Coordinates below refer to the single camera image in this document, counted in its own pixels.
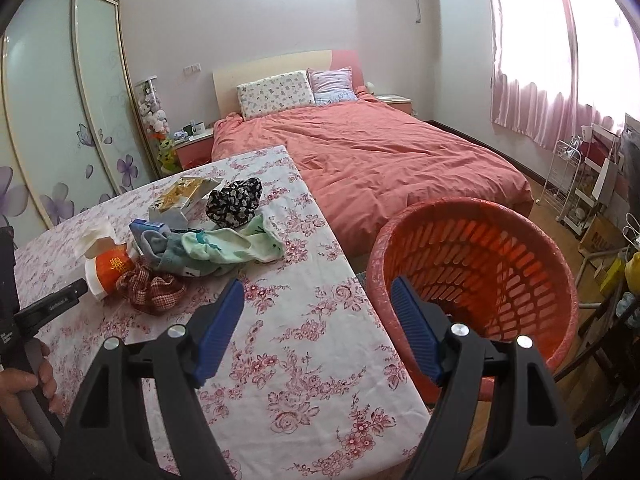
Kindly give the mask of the person's left hand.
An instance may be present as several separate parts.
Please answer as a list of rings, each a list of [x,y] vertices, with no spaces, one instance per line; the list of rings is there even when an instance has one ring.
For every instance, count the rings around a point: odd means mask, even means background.
[[[53,367],[47,360],[50,349],[46,344],[42,344],[41,350],[43,358],[36,374],[17,368],[6,368],[1,372],[1,411],[21,434],[35,440],[39,439],[38,434],[23,410],[18,395],[39,387],[47,399],[49,411],[58,414],[61,409],[61,399],[56,393],[58,385],[53,376]]]

